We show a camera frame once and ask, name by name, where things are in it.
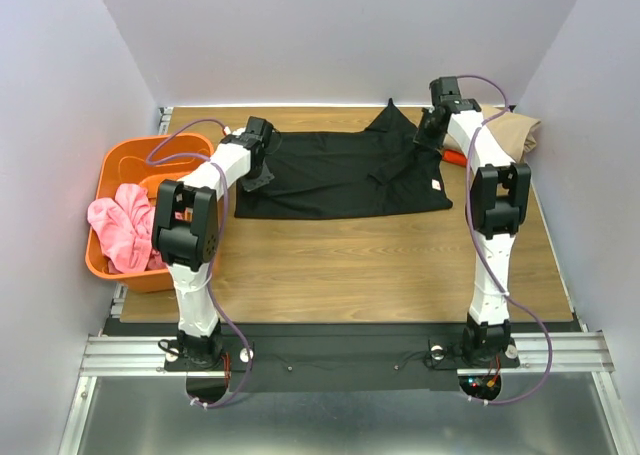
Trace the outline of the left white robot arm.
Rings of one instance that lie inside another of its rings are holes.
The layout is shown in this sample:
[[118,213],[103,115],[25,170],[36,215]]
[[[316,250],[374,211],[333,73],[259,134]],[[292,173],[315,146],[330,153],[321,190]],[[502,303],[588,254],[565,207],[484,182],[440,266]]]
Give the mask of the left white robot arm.
[[177,138],[170,135],[147,157],[158,166],[193,158],[197,167],[178,180],[164,180],[157,189],[152,246],[172,278],[179,309],[178,334],[159,346],[173,361],[191,369],[211,370],[223,360],[221,311],[211,295],[213,262],[225,225],[220,209],[229,207],[229,189],[237,182],[246,191],[268,184],[265,165],[273,124],[250,117],[246,126],[224,133],[210,155],[178,153],[162,159],[160,149]]

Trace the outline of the black t shirt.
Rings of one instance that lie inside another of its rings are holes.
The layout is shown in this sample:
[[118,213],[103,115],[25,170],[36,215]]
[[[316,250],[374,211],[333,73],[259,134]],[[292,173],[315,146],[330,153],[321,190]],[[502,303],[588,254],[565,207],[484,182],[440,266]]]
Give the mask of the black t shirt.
[[246,219],[330,220],[448,210],[438,151],[393,102],[359,132],[281,132],[265,159],[273,178],[236,192]]

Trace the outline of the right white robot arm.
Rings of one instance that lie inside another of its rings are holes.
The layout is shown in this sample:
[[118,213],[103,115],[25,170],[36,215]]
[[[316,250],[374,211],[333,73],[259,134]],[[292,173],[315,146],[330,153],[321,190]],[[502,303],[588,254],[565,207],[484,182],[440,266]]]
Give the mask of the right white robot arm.
[[531,169],[500,146],[479,103],[462,96],[456,76],[431,81],[429,90],[432,107],[423,111],[414,143],[439,149],[449,135],[466,158],[465,218],[476,267],[458,353],[465,362],[482,365],[510,344],[509,267],[526,218]]

